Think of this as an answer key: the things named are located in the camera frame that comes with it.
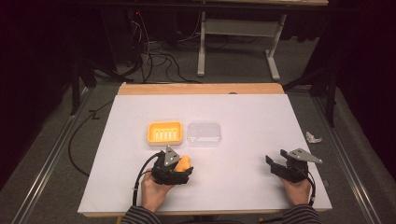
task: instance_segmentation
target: striped sleeve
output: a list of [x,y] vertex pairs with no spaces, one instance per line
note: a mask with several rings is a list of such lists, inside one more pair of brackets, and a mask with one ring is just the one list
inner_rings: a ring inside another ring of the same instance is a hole
[[283,214],[283,224],[321,223],[318,212],[309,205],[297,205]]
[[161,221],[146,208],[131,206],[121,224],[161,224]]

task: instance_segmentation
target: orange tray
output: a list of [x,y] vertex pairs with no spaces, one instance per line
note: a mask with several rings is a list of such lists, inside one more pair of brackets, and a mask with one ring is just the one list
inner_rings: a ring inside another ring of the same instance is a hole
[[183,126],[178,121],[151,122],[148,126],[148,143],[151,146],[180,145]]

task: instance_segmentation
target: clear plastic container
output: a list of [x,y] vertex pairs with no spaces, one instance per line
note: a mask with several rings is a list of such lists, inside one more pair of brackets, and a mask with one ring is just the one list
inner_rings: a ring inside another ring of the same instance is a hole
[[191,147],[217,147],[221,141],[220,126],[216,122],[193,122],[187,130]]

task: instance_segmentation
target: orange object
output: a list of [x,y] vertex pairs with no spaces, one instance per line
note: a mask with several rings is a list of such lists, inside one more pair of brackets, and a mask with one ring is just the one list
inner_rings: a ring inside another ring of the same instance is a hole
[[148,126],[151,146],[179,145],[183,140],[183,126],[178,121],[152,122]]
[[178,164],[175,167],[175,171],[176,172],[185,172],[190,167],[191,167],[190,157],[182,156],[180,161],[178,161]]

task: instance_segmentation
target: white table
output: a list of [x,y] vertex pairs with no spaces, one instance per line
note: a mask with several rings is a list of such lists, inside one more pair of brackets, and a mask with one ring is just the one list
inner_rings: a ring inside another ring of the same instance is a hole
[[[116,96],[79,213],[125,214],[142,165],[165,149],[147,142],[148,125],[163,120],[181,121],[184,133],[189,123],[215,121],[222,139],[218,147],[189,147],[186,140],[173,146],[178,154],[191,157],[194,170],[188,184],[168,193],[159,215],[253,214],[290,208],[280,180],[265,162],[268,155],[284,164],[281,148],[309,151],[286,94],[145,94]],[[316,165],[309,163],[309,169],[317,183],[314,207],[331,209]]]

